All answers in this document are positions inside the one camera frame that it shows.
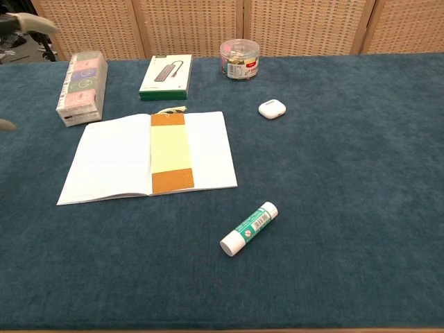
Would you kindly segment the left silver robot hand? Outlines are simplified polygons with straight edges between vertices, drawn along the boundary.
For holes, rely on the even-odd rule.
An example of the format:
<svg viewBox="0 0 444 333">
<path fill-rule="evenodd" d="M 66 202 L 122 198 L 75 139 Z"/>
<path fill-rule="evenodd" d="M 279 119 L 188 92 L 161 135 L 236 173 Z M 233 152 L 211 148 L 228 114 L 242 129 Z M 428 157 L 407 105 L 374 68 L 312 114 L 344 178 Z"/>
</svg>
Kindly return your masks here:
<svg viewBox="0 0 444 333">
<path fill-rule="evenodd" d="M 58 27 L 49 19 L 27 12 L 7 12 L 1 15 L 1 37 L 13 34 L 16 31 L 51 35 L 58 32 Z M 50 61 L 56 61 L 46 37 L 43 37 L 42 43 L 46 51 L 44 56 Z M 1 118 L 1 131 L 14 131 L 16 128 L 14 123 Z"/>
</svg>

